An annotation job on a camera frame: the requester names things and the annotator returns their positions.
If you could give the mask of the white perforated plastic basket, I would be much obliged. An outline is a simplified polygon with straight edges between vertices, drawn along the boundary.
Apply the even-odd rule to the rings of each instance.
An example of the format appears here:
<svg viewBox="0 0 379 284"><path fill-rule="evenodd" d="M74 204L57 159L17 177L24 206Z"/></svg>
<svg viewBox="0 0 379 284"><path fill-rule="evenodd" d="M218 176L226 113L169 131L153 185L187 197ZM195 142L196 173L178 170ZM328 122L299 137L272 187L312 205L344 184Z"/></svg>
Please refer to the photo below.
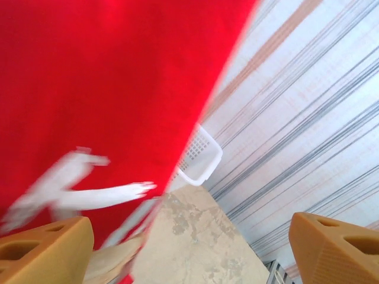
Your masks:
<svg viewBox="0 0 379 284"><path fill-rule="evenodd" d="M186 185L200 186L215 171L223 155L219 144L198 124L192 140L177 165L171 191Z"/></svg>

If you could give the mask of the red printed t-shirt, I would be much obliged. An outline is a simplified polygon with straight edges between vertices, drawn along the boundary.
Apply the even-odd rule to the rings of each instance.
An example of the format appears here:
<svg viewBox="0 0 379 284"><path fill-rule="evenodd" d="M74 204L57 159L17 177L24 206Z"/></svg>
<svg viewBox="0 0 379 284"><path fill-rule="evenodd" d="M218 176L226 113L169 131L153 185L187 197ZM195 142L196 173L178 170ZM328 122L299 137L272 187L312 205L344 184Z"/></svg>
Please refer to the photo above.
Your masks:
<svg viewBox="0 0 379 284"><path fill-rule="evenodd" d="M0 238L87 217L82 284L131 284L259 0L0 0Z"/></svg>

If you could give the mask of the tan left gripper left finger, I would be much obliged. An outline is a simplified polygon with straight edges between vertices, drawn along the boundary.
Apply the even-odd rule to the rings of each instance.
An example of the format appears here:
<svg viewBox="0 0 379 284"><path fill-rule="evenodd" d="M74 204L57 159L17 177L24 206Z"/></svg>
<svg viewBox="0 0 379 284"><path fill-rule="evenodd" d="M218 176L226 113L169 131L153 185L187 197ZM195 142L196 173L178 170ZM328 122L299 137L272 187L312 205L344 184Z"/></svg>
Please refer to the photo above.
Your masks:
<svg viewBox="0 0 379 284"><path fill-rule="evenodd" d="M0 238L0 284L82 284L92 224L74 217Z"/></svg>

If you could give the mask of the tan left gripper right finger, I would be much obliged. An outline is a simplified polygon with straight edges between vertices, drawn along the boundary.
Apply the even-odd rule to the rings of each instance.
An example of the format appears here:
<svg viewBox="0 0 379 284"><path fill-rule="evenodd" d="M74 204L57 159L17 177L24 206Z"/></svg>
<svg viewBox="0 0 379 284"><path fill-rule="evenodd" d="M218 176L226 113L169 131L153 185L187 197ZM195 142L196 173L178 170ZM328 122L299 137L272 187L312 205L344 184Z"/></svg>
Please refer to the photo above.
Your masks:
<svg viewBox="0 0 379 284"><path fill-rule="evenodd" d="M379 231L296 212L288 238L303 284L379 284Z"/></svg>

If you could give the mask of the aluminium table edge frame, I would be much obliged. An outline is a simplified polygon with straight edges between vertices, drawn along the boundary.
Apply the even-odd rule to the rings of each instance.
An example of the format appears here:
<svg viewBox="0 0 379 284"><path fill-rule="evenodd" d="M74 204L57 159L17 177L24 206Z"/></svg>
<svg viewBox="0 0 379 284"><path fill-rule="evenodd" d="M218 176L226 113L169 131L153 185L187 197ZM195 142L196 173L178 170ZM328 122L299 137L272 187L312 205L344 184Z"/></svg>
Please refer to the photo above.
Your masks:
<svg viewBox="0 0 379 284"><path fill-rule="evenodd" d="M295 284L277 260L266 262L264 265L269 271L266 284Z"/></svg>

